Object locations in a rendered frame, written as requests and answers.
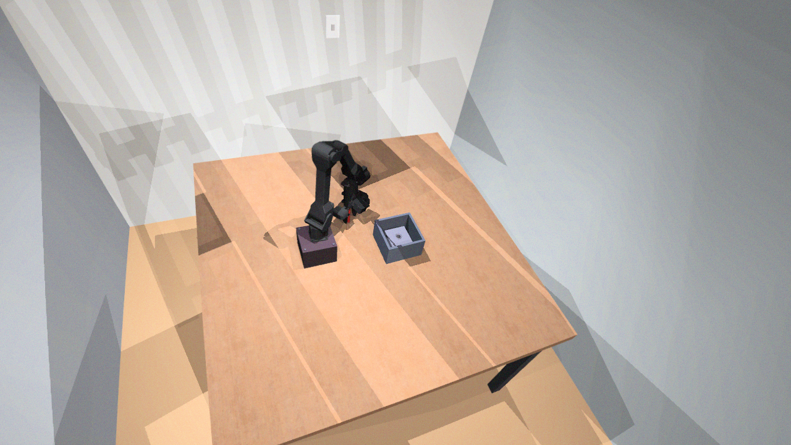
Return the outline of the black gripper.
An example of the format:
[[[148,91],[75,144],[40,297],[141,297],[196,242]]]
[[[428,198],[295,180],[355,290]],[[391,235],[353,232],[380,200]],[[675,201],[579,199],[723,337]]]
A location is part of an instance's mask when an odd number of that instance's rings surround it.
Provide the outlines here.
[[[342,195],[344,196],[344,199],[341,200],[341,203],[344,203],[344,206],[343,207],[335,206],[334,207],[333,216],[336,217],[337,219],[344,220],[344,223],[347,224],[347,219],[348,219],[348,216],[350,215],[349,214],[350,208],[348,207],[349,201],[351,199],[353,199],[353,200],[358,199],[358,195],[360,195],[361,199],[366,199],[366,198],[368,198],[368,194],[362,192],[361,190],[358,190],[358,192],[353,194],[353,195],[347,194],[347,193],[345,193],[343,191]],[[356,213],[357,212],[352,208],[353,216],[355,216]]]

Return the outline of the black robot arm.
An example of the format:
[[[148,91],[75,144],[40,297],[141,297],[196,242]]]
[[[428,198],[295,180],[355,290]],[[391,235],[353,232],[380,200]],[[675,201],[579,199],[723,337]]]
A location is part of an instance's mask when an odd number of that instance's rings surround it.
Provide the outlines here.
[[[343,185],[344,192],[350,195],[357,193],[358,185],[363,185],[370,179],[370,173],[366,166],[361,167],[354,162],[347,144],[338,139],[314,143],[311,159],[316,167],[315,200],[310,205],[304,221],[309,224],[308,233],[311,242],[319,242],[328,240],[328,227],[331,225],[334,212],[334,204],[329,201],[331,168],[340,161],[342,174],[347,176],[340,185]],[[348,207],[361,214],[366,211],[369,204],[370,199],[361,199],[358,195],[358,199],[349,201]]]

